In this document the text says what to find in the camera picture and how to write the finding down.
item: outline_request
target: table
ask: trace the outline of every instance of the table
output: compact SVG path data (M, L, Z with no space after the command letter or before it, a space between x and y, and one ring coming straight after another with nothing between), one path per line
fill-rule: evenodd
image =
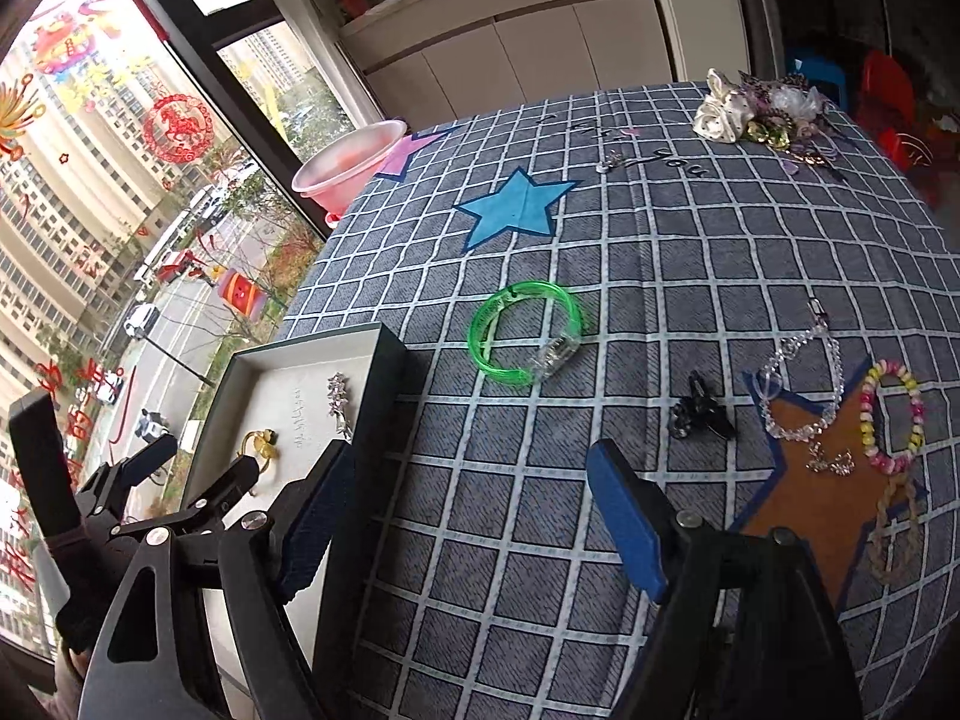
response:
M402 180L368 184L307 274L281 337L377 320L410 349L359 621L358 716L607 714L653 615L592 506L584 452L613 437L677 508L730 526L774 469L741 371L774 338L809 327L810 293L832 316L847 372L868 353L906 360L928 408L929 444L913 470L923 550L898 583L885 589L861 565L844 590L868 716L909 692L960 608L960 258L856 127L843 124L850 139L838 141L848 185L809 167L789 176L762 146L697 138L689 122L703 92L602 92L439 127L449 132L427 139ZM596 130L571 132L578 122L630 136L601 146ZM704 170L661 160L599 175L601 148L670 148ZM554 234L504 232L464 253L476 219L453 206L496 191L517 167L536 183L579 181L550 208ZM510 389L478 375L464 339L486 296L530 278L576 293L589 334L555 377ZM541 301L512 307L496 359L526 361L559 322ZM822 398L822 347L806 349L788 384ZM693 367L723 397L735 442L669 437L668 409ZM895 435L897 419L891 409Z

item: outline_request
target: green bangle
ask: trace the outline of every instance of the green bangle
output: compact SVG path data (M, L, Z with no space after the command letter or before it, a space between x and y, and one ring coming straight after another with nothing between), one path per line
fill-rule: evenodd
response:
M531 360L530 367L502 368L488 361L490 344L493 342L490 330L493 321L507 306L530 298L553 298L566 309L566 329L560 338L551 338L539 348ZM569 360L580 348L583 333L583 315L580 306L563 287L549 281L520 281L511 284L500 292L491 295L477 313L473 315L467 334L467 348L474 364L488 377L501 384L527 386L534 381L553 375L564 362Z

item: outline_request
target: blue stool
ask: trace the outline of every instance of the blue stool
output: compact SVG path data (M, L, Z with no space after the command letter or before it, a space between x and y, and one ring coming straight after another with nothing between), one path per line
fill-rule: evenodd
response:
M840 110L847 111L847 74L836 62L814 53L800 50L790 55L786 63L789 73L803 73L811 86L816 86L837 103Z

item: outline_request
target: blue gripper pad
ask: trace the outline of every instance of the blue gripper pad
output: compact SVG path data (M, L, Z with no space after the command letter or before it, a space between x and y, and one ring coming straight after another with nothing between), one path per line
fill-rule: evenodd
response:
M613 452L619 456L619 463ZM610 440L599 440L587 450L587 483L620 552L627 578L658 603L667 590L661 540L642 512L625 473L632 474L632 470Z
M290 603L300 590L310 586L352 498L353 453L340 452L284 540L275 584L280 603Z

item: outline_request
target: chain bracelet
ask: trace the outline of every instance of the chain bracelet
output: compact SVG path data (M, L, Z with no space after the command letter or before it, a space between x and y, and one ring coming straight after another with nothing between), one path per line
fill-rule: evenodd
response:
M816 439L824 432L833 420L836 419L837 412L840 410L840 402L843 400L844 378L843 361L840 359L840 344L833 336L830 336L829 324L827 323L827 314L824 312L819 300L813 298L809 303L810 311L813 312L813 327L809 330L798 333L793 338L783 341L776 353L766 364L757 372L755 377L755 387L757 396L760 398L760 413L763 418L763 426L767 433L775 439L786 439L789 442L810 442ZM774 420L773 413L770 410L770 403L779 395L782 389L781 377L779 376L779 367L797 356L800 348L806 346L810 341L819 338L824 342L824 350L827 352L827 366L830 370L830 385L832 393L829 403L824 405L820 417L809 424L800 428L784 428Z

